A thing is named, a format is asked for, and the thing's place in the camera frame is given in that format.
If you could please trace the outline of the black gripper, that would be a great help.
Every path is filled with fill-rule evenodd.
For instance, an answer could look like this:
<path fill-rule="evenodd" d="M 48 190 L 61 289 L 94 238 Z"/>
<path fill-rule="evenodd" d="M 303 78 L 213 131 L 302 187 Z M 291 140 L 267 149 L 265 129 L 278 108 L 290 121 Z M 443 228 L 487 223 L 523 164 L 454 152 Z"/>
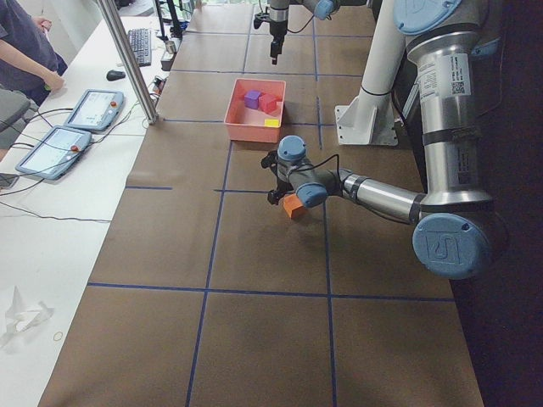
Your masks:
<path fill-rule="evenodd" d="M 277 64 L 278 57 L 282 54 L 283 43 L 285 37 L 285 22 L 270 20 L 270 34 L 273 39 L 271 41 L 270 57 L 271 63 Z"/>
<path fill-rule="evenodd" d="M 280 200 L 288 193 L 292 192 L 293 187 L 290 183 L 284 181 L 277 181 L 275 189 L 270 190 L 267 193 L 267 201 L 272 205 L 278 205 Z"/>

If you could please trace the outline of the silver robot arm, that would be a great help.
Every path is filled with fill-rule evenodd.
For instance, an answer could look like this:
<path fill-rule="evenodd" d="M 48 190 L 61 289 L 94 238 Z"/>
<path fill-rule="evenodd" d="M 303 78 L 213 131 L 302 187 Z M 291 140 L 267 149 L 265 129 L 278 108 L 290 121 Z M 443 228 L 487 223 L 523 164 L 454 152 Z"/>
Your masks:
<path fill-rule="evenodd" d="M 282 54 L 285 36 L 288 33 L 288 16 L 291 2 L 289 0 L 270 1 L 267 9 L 267 19 L 272 35 L 270 46 L 270 57 L 273 65 L 277 64 L 278 57 Z M 340 9 L 340 1 L 336 0 L 317 0 L 317 1 L 297 1 L 313 17 L 319 20 L 325 20 Z"/>
<path fill-rule="evenodd" d="M 466 279 L 490 267 L 506 244 L 492 197 L 480 186 L 473 60 L 497 47 L 499 1 L 384 1 L 359 94 L 336 108 L 343 145 L 394 143 L 391 95 L 400 63 L 417 68 L 428 190 L 416 193 L 350 170 L 312 164 L 305 142 L 285 137 L 261 164 L 277 179 L 268 201 L 312 208 L 340 196 L 414 225 L 412 246 L 433 273 Z"/>

